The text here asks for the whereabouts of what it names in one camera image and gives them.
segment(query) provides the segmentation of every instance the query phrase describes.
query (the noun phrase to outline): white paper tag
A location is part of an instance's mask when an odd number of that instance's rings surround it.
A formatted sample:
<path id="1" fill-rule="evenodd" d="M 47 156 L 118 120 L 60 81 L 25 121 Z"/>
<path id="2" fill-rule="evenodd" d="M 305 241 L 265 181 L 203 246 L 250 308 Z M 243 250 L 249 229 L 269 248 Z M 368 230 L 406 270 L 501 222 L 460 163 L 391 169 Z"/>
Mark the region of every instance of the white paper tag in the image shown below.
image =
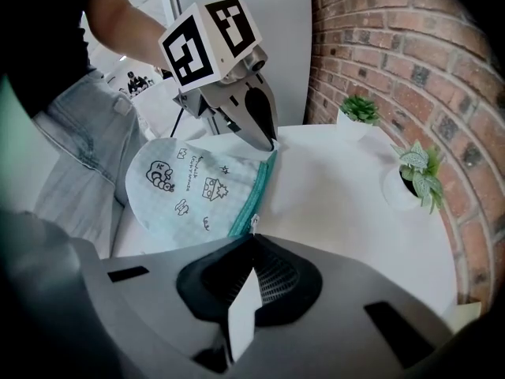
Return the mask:
<path id="1" fill-rule="evenodd" d="M 252 269 L 244 286 L 228 309 L 231 357 L 236 362 L 254 338 L 254 313 L 263 305 L 260 282 Z"/>

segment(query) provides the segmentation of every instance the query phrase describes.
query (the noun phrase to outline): light blue bag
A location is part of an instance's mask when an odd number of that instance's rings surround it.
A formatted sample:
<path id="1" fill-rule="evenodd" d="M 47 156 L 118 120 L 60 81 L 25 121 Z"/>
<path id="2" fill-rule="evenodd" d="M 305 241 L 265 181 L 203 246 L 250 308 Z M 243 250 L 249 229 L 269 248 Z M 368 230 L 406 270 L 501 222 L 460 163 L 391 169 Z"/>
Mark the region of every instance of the light blue bag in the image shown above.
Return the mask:
<path id="1" fill-rule="evenodd" d="M 260 162 L 156 139 L 126 173 L 129 203 L 144 228 L 175 248 L 242 235 L 249 232 L 276 156 Z"/>

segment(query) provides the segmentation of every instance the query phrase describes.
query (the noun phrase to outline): white pot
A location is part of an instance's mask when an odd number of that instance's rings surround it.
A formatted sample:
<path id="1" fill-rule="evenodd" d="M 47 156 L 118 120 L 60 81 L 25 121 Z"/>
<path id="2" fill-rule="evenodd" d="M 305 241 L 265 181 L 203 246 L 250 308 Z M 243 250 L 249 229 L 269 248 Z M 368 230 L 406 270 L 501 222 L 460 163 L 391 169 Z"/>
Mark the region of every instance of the white pot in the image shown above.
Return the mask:
<path id="1" fill-rule="evenodd" d="M 337 115 L 337 134 L 341 136 L 342 139 L 346 141 L 359 141 L 371 128 L 373 128 L 373 125 L 351 121 L 339 108 L 339 114 Z"/>
<path id="2" fill-rule="evenodd" d="M 382 185 L 382 192 L 386 202 L 399 211 L 421 206 L 421 200 L 405 186 L 398 166 L 387 173 Z"/>

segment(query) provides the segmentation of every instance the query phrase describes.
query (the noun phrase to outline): black shirt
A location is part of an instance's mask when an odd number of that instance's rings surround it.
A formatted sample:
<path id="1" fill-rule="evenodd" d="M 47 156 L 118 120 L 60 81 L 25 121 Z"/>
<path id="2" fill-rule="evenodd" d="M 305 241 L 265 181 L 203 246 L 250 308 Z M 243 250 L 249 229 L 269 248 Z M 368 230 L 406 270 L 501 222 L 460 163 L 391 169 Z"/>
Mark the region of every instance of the black shirt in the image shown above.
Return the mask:
<path id="1" fill-rule="evenodd" d="M 80 20 L 88 0 L 2 0 L 2 62 L 34 116 L 92 70 Z"/>
<path id="2" fill-rule="evenodd" d="M 128 82 L 128 91 L 131 94 L 137 90 L 142 90 L 142 86 L 149 87 L 146 80 L 144 80 L 142 77 L 134 77 Z"/>

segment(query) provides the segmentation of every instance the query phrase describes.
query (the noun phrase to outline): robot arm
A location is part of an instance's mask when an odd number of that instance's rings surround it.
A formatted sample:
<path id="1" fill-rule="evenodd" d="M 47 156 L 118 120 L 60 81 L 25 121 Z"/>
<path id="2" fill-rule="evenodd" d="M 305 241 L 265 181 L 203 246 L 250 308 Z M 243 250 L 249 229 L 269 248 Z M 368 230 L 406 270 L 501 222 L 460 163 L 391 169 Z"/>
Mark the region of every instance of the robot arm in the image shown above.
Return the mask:
<path id="1" fill-rule="evenodd" d="M 159 40 L 179 87 L 175 99 L 195 118 L 220 113 L 231 131 L 273 150 L 277 111 L 260 74 L 268 57 L 242 0 L 191 5 Z"/>

